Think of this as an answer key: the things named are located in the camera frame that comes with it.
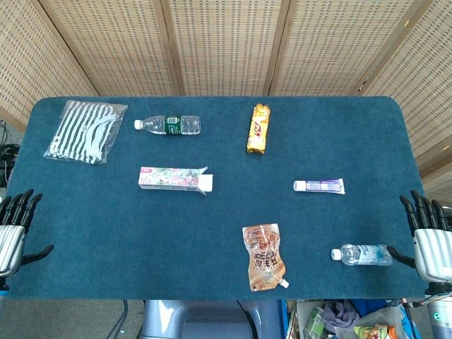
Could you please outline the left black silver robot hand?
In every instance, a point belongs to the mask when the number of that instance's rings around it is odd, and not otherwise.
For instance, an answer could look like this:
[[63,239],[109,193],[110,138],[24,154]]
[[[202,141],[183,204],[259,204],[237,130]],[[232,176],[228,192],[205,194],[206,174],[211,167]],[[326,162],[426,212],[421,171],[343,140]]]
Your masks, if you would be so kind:
[[50,244],[43,250],[24,255],[25,240],[37,204],[42,194],[34,194],[33,189],[14,197],[7,196],[1,202],[1,284],[14,275],[21,266],[40,261],[47,257],[54,245]]

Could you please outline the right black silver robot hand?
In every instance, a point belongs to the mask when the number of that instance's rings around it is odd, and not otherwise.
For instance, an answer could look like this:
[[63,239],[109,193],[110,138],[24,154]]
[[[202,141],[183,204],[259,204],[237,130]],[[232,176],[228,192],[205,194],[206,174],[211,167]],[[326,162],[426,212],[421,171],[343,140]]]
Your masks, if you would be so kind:
[[412,200],[401,196],[415,256],[400,254],[387,246],[397,262],[415,269],[429,283],[451,282],[451,208],[435,199],[428,200],[412,190]]

